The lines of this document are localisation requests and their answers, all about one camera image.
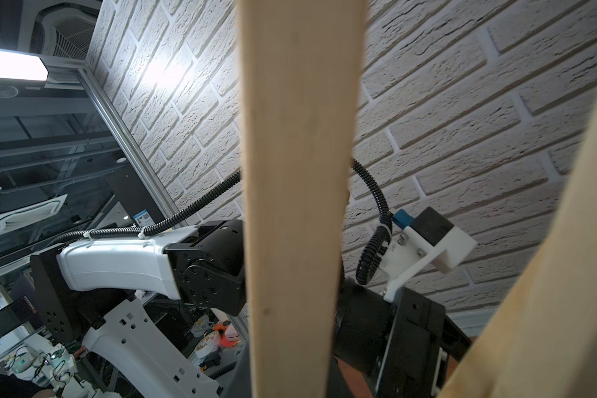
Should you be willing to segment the wooden easel frame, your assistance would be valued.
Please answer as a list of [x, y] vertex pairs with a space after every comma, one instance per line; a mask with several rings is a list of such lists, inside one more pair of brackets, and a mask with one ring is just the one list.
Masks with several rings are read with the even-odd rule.
[[[255, 397], [328, 384], [368, 4], [241, 1]], [[597, 102], [546, 241], [444, 397], [597, 397]]]

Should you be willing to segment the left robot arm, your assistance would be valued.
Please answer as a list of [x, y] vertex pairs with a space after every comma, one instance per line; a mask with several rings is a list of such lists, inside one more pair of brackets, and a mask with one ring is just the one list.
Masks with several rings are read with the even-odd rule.
[[[71, 235], [31, 259], [35, 299], [62, 343], [81, 341], [146, 397], [248, 397], [252, 348], [227, 384], [195, 369], [134, 298], [135, 290], [237, 315], [245, 305], [244, 226], [239, 220], [184, 227], [151, 237]], [[450, 359], [470, 348], [445, 308], [406, 287], [426, 265], [450, 271], [475, 241], [446, 220], [416, 219], [378, 252], [390, 279], [380, 295], [341, 280], [333, 320], [327, 394], [348, 397], [338, 362], [360, 371], [373, 396], [438, 396]]]

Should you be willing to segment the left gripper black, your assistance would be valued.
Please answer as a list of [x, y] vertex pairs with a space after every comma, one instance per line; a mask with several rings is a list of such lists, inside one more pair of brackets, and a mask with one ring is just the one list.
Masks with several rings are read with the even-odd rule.
[[343, 280], [333, 330], [333, 356], [365, 376], [375, 397], [436, 397], [449, 359], [460, 362], [472, 342], [444, 306], [408, 288], [389, 303]]

